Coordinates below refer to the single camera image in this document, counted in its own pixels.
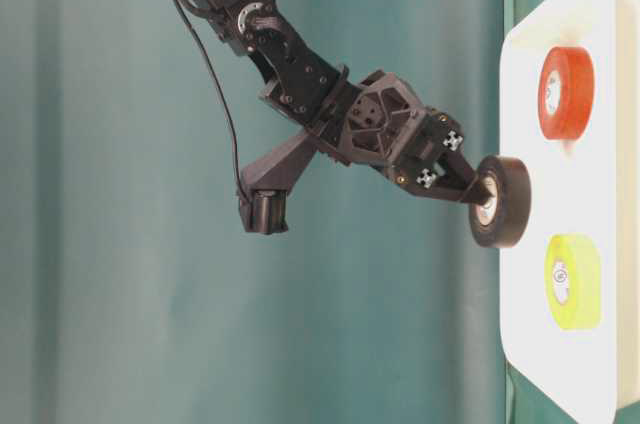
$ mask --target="yellow tape roll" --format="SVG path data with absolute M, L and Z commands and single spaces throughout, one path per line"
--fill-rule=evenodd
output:
M 554 236 L 544 280 L 551 314 L 562 329 L 593 329 L 600 323 L 600 254 L 591 239 Z

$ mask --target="black plastic part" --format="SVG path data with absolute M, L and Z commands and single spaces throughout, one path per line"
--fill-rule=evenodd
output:
M 488 156 L 478 167 L 480 180 L 492 177 L 497 187 L 497 207 L 493 220 L 483 225 L 476 204 L 469 205 L 469 224 L 476 242 L 482 247 L 515 246 L 529 222 L 531 212 L 531 180 L 522 161 L 515 158 Z
M 287 232 L 287 191 L 256 191 L 251 204 L 251 226 L 247 232 L 266 236 Z
M 251 202 L 240 197 L 239 211 L 247 232 L 276 234 L 289 228 L 285 221 L 287 196 L 317 149 L 315 138 L 302 131 L 242 170 L 241 180 Z

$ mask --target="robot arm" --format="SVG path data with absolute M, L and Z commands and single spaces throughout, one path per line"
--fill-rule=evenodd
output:
M 424 106 L 396 75 L 376 71 L 351 83 L 346 67 L 336 69 L 309 49 L 275 0 L 179 1 L 236 55 L 249 56 L 266 84 L 261 99 L 303 128 L 243 169 L 240 215 L 247 232 L 287 230 L 286 198 L 317 151 L 347 166 L 369 165 L 418 197 L 476 207 L 495 199 L 495 189 L 461 153 L 460 124 Z

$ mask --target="white tray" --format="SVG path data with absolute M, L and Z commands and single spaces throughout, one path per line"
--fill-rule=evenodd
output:
M 521 242 L 500 253 L 500 328 L 509 362 L 580 423 L 613 422 L 640 400 L 638 139 L 640 0 L 546 0 L 507 36 L 500 65 L 500 154 L 529 169 Z M 549 141 L 538 80 L 554 46 L 591 55 L 595 96 L 575 142 Z M 600 320 L 563 330 L 544 262 L 551 237 L 589 236 L 600 255 Z

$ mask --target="red tape roll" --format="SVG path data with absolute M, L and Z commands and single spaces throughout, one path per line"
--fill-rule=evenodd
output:
M 538 117 L 547 139 L 578 139 L 593 106 L 594 74 L 581 47 L 554 47 L 544 61 L 538 86 Z

